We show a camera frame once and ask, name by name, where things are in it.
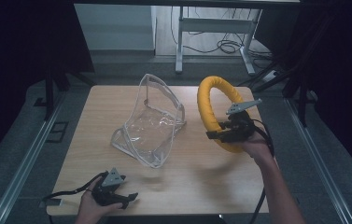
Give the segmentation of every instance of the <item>metal desk leg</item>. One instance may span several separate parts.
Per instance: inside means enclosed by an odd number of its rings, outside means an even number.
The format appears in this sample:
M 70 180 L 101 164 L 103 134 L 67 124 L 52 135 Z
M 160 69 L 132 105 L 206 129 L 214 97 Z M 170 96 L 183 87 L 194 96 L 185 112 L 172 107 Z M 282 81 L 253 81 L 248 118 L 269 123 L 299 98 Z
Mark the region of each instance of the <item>metal desk leg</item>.
M 183 54 L 183 47 L 182 47 L 182 21 L 183 21 L 183 7 L 179 8 L 179 18 L 178 18 L 178 44 L 176 46 L 176 73 L 182 73 L 182 54 Z
M 246 43 L 243 47 L 240 48 L 240 53 L 242 54 L 243 61 L 245 62 L 247 72 L 251 76 L 255 75 L 255 70 L 254 70 L 254 67 L 252 66 L 252 62 L 249 58 L 248 50 L 249 50 L 249 47 L 251 44 L 252 37 L 254 36 L 254 33 L 255 33 L 255 29 L 257 28 L 258 19 L 260 18 L 261 12 L 262 12 L 261 9 L 257 9 L 257 14 L 255 15 L 255 17 L 253 18 L 253 20 L 250 23 L 251 25 L 250 25 L 250 29 L 247 34 Z

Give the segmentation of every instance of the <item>light wood tabletop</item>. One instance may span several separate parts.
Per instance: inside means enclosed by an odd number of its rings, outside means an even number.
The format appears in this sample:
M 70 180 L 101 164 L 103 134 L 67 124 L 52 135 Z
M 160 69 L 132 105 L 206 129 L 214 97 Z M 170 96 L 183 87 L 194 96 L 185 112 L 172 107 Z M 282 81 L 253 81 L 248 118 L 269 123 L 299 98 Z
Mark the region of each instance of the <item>light wood tabletop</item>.
M 112 216 L 253 213 L 263 188 L 258 166 L 245 152 L 228 152 L 207 138 L 197 108 L 198 87 L 170 89 L 185 107 L 187 124 L 176 134 L 162 167 L 143 166 L 110 145 L 111 135 L 134 109 L 138 86 L 94 86 L 53 192 L 77 189 L 116 167 L 120 175 L 126 175 L 116 193 L 138 192 L 138 196 L 126 210 Z M 249 88 L 236 89 L 244 101 L 254 100 Z M 218 121 L 227 120 L 225 112 L 232 102 L 217 89 L 211 90 L 210 99 Z M 260 120 L 257 107 L 248 113 Z M 81 194 L 62 196 L 60 206 L 47 207 L 48 214 L 76 215 Z M 266 201 L 260 211 L 268 212 Z

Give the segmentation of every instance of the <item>yellow ring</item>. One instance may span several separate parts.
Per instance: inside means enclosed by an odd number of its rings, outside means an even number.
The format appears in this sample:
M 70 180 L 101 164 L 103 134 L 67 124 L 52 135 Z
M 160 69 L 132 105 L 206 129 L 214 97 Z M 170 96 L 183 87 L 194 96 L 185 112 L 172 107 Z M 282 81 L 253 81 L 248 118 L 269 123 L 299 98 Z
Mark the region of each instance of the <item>yellow ring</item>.
M 219 126 L 216 117 L 214 116 L 213 107 L 210 104 L 210 91 L 213 87 L 225 93 L 225 95 L 233 103 L 242 103 L 243 98 L 234 88 L 234 86 L 231 85 L 231 83 L 221 77 L 206 77 L 201 82 L 198 89 L 198 108 L 202 122 L 209 132 L 220 132 L 222 129 Z M 218 139 L 214 139 L 214 141 L 227 151 L 234 153 L 243 152 L 243 149 L 240 147 L 236 147 L 227 143 L 221 143 L 221 141 Z

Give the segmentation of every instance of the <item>wall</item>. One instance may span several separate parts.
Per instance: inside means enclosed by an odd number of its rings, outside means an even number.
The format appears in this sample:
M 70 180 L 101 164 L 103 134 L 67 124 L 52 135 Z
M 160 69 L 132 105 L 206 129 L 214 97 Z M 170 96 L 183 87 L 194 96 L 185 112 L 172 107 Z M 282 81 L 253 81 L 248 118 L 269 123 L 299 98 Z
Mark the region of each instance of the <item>wall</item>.
M 155 49 L 155 7 L 74 6 L 89 50 Z

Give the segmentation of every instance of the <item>clear plastic bag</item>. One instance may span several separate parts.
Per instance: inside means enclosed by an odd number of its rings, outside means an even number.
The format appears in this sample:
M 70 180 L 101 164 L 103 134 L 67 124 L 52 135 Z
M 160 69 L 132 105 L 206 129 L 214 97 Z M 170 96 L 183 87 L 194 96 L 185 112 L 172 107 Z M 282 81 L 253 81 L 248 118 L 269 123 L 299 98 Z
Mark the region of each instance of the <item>clear plastic bag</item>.
M 111 145 L 153 168 L 161 167 L 170 154 L 173 139 L 185 121 L 185 109 L 158 77 L 146 74 L 134 110 L 111 138 Z

